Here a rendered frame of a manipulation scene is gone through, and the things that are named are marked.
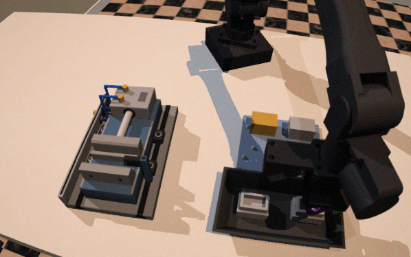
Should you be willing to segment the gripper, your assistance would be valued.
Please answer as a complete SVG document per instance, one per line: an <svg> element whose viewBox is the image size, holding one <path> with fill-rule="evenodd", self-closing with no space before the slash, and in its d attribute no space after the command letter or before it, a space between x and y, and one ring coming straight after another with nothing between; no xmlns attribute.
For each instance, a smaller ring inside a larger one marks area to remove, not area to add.
<svg viewBox="0 0 411 257"><path fill-rule="evenodd" d="M339 175L339 172L331 170L324 164L321 159L320 152L318 154L318 158L321 165L327 171L334 175ZM345 212L350 206L339 180L337 180L328 195L306 193L304 170L302 170L302 205L305 208L306 213L310 215L316 215L326 211ZM315 208L315 210L312 210L311 208Z"/></svg>

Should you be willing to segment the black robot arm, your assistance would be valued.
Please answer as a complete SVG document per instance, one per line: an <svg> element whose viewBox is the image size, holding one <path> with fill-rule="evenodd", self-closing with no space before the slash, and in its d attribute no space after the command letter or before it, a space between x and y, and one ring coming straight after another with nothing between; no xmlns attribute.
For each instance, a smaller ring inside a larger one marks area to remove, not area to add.
<svg viewBox="0 0 411 257"><path fill-rule="evenodd" d="M369 219L395 206L403 192L381 136L400 124L405 102L365 1L314 1L326 50L330 107L323 123L329 133L310 144L267 138L262 172L273 182L305 170L305 192L311 194L328 195L339 180L355 218ZM228 21L217 41L256 49L260 30L254 20L267 11L268 0L225 0ZM319 152L339 175L321 165Z"/></svg>

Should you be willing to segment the brass-yellow block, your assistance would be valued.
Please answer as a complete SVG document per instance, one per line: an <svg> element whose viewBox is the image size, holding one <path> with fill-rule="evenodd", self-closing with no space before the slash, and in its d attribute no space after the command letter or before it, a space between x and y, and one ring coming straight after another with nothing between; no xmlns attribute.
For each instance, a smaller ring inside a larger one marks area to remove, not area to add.
<svg viewBox="0 0 411 257"><path fill-rule="evenodd" d="M249 133L275 137L277 124L278 114L252 111Z"/></svg>

